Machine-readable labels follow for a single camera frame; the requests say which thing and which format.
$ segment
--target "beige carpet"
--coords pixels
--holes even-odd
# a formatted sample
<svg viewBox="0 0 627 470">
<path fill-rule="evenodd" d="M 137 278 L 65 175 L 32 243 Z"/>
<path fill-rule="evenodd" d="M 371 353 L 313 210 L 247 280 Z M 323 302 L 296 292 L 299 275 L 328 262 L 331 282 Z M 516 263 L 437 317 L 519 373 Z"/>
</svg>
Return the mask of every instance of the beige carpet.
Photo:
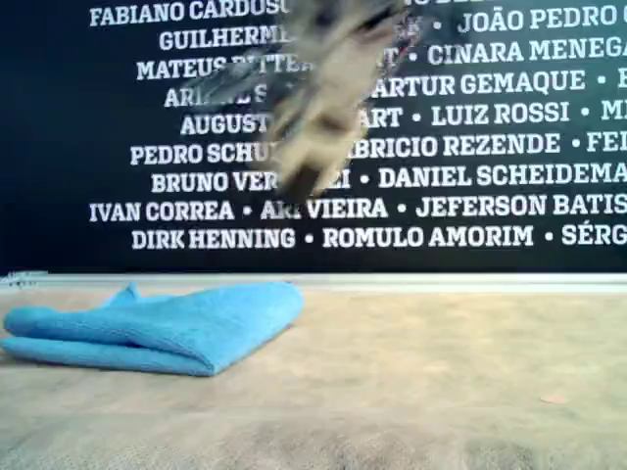
<svg viewBox="0 0 627 470">
<path fill-rule="evenodd" d="M 112 293 L 3 294 L 0 311 Z M 627 297 L 306 292 L 306 303 L 211 379 L 0 353 L 0 469 L 627 468 Z"/>
</svg>

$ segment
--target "folded towel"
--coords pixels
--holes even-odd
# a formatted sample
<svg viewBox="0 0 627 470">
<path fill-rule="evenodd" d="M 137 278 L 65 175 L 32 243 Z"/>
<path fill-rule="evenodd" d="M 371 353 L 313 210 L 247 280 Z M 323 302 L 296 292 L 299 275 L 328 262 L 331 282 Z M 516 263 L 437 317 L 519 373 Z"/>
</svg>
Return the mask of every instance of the folded towel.
<svg viewBox="0 0 627 470">
<path fill-rule="evenodd" d="M 303 304 L 288 283 L 143 299 L 130 285 L 91 310 L 16 308 L 4 322 L 14 336 L 0 347 L 49 363 L 213 376 L 276 336 Z"/>
</svg>

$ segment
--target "black banner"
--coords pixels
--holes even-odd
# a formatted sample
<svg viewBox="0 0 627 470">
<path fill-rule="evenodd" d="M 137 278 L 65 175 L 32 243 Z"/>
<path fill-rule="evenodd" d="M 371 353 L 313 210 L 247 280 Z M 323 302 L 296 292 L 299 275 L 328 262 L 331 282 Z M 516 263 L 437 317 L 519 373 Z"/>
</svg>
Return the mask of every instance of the black banner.
<svg viewBox="0 0 627 470">
<path fill-rule="evenodd" d="M 199 117 L 179 90 L 289 40 L 284 1 L 8 6 L 6 269 L 624 272 L 627 6 L 434 3 L 465 9 L 467 43 L 377 84 L 367 137 L 307 217 L 247 166 L 267 151 L 247 106 L 262 86 Z"/>
</svg>

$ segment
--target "blue cloth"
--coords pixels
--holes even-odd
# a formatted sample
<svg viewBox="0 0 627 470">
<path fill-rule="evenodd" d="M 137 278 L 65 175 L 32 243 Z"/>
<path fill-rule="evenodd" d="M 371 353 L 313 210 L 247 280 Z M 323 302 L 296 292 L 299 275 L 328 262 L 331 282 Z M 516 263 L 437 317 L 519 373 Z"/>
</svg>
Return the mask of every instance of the blue cloth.
<svg viewBox="0 0 627 470">
<path fill-rule="evenodd" d="M 288 283 L 141 298 L 134 285 L 98 308 L 11 310 L 0 347 L 15 357 L 104 369 L 213 376 L 280 333 L 304 306 Z"/>
</svg>

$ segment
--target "white baseboard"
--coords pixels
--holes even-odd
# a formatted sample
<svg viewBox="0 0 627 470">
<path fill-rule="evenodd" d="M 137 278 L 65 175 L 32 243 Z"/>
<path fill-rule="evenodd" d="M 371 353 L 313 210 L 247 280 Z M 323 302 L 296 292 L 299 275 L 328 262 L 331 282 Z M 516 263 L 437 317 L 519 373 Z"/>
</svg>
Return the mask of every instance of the white baseboard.
<svg viewBox="0 0 627 470">
<path fill-rule="evenodd" d="M 23 273 L 0 290 L 210 288 L 288 281 L 303 289 L 354 292 L 626 293 L 627 274 L 46 274 Z"/>
</svg>

